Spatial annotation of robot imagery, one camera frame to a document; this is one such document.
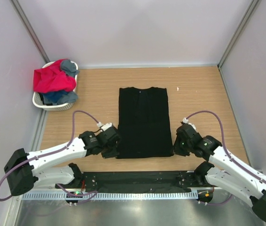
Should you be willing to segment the black t shirt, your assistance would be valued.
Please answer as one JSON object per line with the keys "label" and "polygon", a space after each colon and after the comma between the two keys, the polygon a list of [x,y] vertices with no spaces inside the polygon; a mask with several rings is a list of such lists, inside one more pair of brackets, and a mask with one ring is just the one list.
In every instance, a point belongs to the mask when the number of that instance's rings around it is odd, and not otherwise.
{"label": "black t shirt", "polygon": [[173,155],[166,88],[120,88],[118,111],[118,159]]}

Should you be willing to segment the red t shirt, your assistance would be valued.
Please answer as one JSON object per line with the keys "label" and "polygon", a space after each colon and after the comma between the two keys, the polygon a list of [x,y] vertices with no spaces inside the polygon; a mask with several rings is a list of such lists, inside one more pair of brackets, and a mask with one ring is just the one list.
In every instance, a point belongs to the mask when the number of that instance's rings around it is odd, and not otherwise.
{"label": "red t shirt", "polygon": [[76,81],[60,69],[63,59],[57,60],[51,65],[34,70],[33,91],[48,93],[64,90],[71,92],[76,87]]}

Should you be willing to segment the white laundry basket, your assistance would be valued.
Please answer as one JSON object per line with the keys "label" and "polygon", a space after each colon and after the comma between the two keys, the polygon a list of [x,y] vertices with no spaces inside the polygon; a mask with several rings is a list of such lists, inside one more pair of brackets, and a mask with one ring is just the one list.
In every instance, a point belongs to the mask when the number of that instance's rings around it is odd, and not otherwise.
{"label": "white laundry basket", "polygon": [[[70,61],[70,62],[75,65],[76,69],[78,69],[78,65],[77,65],[76,62],[74,62],[74,61]],[[44,66],[42,66],[42,69],[49,67],[53,63],[54,62],[46,63]],[[46,110],[46,111],[65,111],[65,110],[70,109],[74,105],[74,102],[73,103],[64,103],[64,104],[61,104],[61,105],[46,105],[46,104],[43,104],[42,98],[40,97],[39,93],[37,94],[37,92],[33,93],[32,103],[37,108],[41,108],[41,109]]]}

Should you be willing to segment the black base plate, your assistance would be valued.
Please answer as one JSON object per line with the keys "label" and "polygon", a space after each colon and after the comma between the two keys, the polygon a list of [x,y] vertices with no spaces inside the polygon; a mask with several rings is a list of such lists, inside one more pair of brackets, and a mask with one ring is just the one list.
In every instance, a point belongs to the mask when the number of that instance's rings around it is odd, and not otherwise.
{"label": "black base plate", "polygon": [[73,186],[63,185],[65,189],[82,186],[86,192],[110,194],[187,193],[191,188],[212,187],[198,182],[193,171],[84,172]]}

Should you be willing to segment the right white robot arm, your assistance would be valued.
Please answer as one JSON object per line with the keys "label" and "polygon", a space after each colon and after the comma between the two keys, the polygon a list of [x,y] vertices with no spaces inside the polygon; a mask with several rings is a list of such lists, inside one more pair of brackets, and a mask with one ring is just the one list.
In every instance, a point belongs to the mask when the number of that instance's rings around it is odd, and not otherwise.
{"label": "right white robot arm", "polygon": [[248,204],[266,222],[266,175],[234,156],[214,137],[202,137],[187,120],[176,130],[173,152],[204,159],[194,171],[195,182],[222,188]]}

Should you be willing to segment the grey blue t shirt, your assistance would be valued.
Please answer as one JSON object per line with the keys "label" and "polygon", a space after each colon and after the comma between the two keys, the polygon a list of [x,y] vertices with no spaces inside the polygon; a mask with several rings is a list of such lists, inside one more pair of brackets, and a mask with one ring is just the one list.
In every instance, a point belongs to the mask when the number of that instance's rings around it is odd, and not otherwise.
{"label": "grey blue t shirt", "polygon": [[60,69],[73,78],[75,78],[75,76],[79,73],[76,64],[69,59],[65,59],[60,63]]}

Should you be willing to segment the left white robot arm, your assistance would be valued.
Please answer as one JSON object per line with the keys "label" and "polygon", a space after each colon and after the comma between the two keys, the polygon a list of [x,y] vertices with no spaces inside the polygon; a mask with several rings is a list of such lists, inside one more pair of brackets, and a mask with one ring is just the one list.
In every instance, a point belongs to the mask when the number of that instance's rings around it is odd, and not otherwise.
{"label": "left white robot arm", "polygon": [[56,169],[55,166],[72,159],[101,154],[103,158],[118,155],[120,133],[112,123],[100,126],[97,132],[85,131],[61,145],[27,153],[23,148],[14,151],[4,172],[12,196],[19,196],[33,188],[61,184],[78,188],[82,176],[74,163]]}

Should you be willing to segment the dark blue t shirt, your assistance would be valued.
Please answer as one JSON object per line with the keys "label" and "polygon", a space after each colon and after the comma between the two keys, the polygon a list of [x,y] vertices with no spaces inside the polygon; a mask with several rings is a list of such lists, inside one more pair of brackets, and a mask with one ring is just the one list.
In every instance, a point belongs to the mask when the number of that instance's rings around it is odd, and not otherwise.
{"label": "dark blue t shirt", "polygon": [[41,96],[43,97],[43,103],[45,105],[63,105],[74,103],[78,99],[78,96],[74,91],[67,92],[65,90],[48,92],[41,94]]}

